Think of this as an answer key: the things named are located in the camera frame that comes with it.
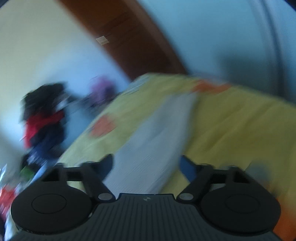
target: black circular disc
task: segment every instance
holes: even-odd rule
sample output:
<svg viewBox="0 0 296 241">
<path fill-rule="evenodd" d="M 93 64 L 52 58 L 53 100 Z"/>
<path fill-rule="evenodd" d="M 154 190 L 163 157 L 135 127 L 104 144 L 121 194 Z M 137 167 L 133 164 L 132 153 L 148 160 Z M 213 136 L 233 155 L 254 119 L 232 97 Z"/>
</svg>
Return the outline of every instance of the black circular disc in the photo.
<svg viewBox="0 0 296 241">
<path fill-rule="evenodd" d="M 53 234 L 83 223 L 91 208 L 91 200 L 84 192 L 60 182 L 40 182 L 15 198 L 11 215 L 23 230 Z"/>
<path fill-rule="evenodd" d="M 236 183 L 207 193 L 201 211 L 218 228 L 236 234 L 272 230 L 281 210 L 278 201 L 262 188 Z"/>
</svg>

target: yellow fabric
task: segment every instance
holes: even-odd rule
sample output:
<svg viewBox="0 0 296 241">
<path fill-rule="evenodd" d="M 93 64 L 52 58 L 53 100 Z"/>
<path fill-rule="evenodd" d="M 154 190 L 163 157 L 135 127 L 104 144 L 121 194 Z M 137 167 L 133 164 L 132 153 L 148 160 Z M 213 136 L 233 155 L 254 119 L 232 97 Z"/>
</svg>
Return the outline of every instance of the yellow fabric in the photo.
<svg viewBox="0 0 296 241">
<path fill-rule="evenodd" d="M 197 80 L 183 75 L 148 76 L 150 81 L 139 91 L 120 95 L 103 111 L 117 125 L 112 132 L 94 138 L 87 129 L 60 162 L 74 166 L 115 153 L 166 95 L 188 92 Z M 215 167 L 231 164 L 245 169 L 251 162 L 264 163 L 272 176 L 270 190 L 281 194 L 284 202 L 296 210 L 296 108 L 293 105 L 247 88 L 231 87 L 218 94 L 201 93 L 191 121 L 192 135 L 186 156 L 197 164 Z M 187 184 L 180 171 L 176 171 L 162 193 L 177 195 Z"/>
</svg>

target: wooden door frame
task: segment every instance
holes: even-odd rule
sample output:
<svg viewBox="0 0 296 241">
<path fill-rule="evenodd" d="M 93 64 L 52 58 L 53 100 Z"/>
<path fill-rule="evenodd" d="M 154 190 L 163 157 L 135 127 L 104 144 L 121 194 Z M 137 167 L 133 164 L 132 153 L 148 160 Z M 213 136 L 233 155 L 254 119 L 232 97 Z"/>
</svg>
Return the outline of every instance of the wooden door frame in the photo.
<svg viewBox="0 0 296 241">
<path fill-rule="evenodd" d="M 137 0 L 122 0 L 133 15 L 140 21 L 140 23 L 145 27 L 148 33 L 152 36 L 155 42 L 159 45 L 161 50 L 165 53 L 167 58 L 171 61 L 174 72 L 176 74 L 187 74 L 187 70 L 184 68 L 179 57 L 173 50 L 171 44 L 156 26 L 151 17 L 147 14 L 144 8 L 139 4 Z"/>
</svg>

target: door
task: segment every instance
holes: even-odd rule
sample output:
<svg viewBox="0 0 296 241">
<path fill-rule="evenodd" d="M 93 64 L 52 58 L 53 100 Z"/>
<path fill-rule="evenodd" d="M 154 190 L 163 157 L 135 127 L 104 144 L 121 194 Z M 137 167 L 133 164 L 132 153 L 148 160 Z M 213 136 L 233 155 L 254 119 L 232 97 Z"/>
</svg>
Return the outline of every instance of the door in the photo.
<svg viewBox="0 0 296 241">
<path fill-rule="evenodd" d="M 168 41 L 136 0 L 129 0 L 128 5 L 122 0 L 60 2 L 94 38 L 107 39 L 103 48 L 132 80 L 147 72 L 186 73 Z"/>
</svg>

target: white towel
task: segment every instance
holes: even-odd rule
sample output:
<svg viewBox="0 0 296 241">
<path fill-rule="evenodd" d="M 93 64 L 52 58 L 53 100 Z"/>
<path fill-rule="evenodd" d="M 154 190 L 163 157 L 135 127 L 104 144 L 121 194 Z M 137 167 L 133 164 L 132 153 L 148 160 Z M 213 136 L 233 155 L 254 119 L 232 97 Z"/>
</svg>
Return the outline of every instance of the white towel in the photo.
<svg viewBox="0 0 296 241">
<path fill-rule="evenodd" d="M 195 93 L 168 96 L 114 155 L 104 184 L 120 193 L 157 194 L 178 167 Z"/>
</svg>

